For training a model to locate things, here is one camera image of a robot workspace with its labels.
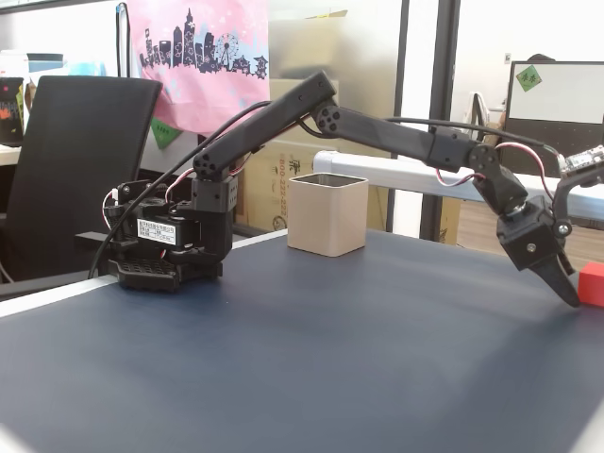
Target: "beige cup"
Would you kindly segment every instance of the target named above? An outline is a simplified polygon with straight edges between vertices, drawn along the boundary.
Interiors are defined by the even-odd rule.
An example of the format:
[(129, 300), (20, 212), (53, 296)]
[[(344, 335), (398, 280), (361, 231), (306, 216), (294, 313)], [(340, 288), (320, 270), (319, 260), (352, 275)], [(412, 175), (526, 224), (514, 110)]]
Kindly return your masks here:
[(365, 246), (369, 183), (315, 173), (293, 177), (288, 190), (289, 247), (339, 257)]

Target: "circuit board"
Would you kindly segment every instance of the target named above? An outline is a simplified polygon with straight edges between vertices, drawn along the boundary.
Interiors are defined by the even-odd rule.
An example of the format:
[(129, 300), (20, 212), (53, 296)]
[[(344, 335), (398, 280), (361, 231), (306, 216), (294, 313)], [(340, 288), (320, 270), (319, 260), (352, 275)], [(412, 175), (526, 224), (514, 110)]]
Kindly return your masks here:
[(599, 167), (604, 167), (604, 146), (602, 145), (566, 158), (560, 170), (562, 178), (568, 178)]

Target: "robotic arm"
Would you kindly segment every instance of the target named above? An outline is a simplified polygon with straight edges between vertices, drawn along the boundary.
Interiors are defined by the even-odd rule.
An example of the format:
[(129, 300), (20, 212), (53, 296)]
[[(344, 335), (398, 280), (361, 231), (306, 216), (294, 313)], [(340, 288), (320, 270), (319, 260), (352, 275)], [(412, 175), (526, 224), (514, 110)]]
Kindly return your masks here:
[[(109, 243), (109, 271), (126, 286), (168, 291), (188, 279), (219, 277), (232, 247), (232, 210), (237, 203), (237, 177), (229, 167), (310, 116), (325, 138), (365, 144), (440, 170), (468, 167), (480, 174), (474, 185), (499, 218), (497, 237), (512, 262), (519, 270), (532, 270), (569, 305), (579, 305), (569, 279), (574, 270), (564, 254), (571, 231), (566, 198), (579, 184), (601, 182), (604, 168), (583, 162), (580, 171), (573, 167), (563, 174), (568, 177), (552, 208), (542, 196), (527, 200), (527, 191), (499, 165), (491, 146), (446, 127), (424, 132), (343, 109), (333, 101), (334, 94), (324, 73), (313, 75), (205, 147), (193, 159), (191, 201), (173, 204), (145, 198)], [(118, 205), (105, 208), (112, 226), (147, 185), (136, 181), (118, 188)]]

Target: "black chair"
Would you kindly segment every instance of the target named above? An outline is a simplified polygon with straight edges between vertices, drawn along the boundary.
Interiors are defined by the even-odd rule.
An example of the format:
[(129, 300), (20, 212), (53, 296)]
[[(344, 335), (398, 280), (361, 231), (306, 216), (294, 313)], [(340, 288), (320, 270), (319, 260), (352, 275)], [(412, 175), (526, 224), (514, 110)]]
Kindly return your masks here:
[(0, 262), (18, 283), (0, 285), (0, 300), (85, 278), (92, 254), (74, 236), (107, 231), (103, 198), (136, 179), (160, 90), (135, 78), (40, 79), (0, 219)]

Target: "screw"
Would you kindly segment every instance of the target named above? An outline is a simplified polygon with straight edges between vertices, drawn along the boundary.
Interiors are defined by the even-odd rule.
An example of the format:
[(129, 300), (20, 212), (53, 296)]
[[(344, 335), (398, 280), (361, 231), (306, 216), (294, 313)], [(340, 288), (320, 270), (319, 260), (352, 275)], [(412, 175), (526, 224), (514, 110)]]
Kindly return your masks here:
[(558, 232), (563, 236), (566, 236), (568, 233), (570, 233), (570, 228), (568, 225), (560, 225), (558, 226)]

